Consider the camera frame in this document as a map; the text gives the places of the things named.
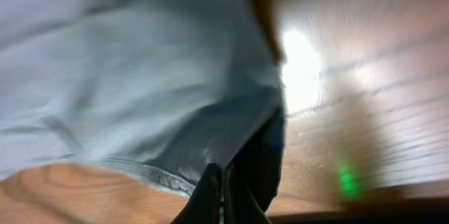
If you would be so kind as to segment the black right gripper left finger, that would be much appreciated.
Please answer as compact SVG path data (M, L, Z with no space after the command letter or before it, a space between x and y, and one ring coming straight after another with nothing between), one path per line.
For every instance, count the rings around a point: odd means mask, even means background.
M207 165L186 206L171 224L219 224L222 169Z

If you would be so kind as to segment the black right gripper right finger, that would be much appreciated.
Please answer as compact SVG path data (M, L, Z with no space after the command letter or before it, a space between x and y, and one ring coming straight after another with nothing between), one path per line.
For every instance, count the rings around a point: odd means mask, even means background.
M224 170L224 224L272 224L233 166Z

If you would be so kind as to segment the grey shorts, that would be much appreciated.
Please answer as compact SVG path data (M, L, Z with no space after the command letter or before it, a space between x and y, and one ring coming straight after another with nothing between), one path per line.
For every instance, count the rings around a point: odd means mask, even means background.
M190 196L243 160L261 209L283 152L249 0L1 0L1 177L76 162Z

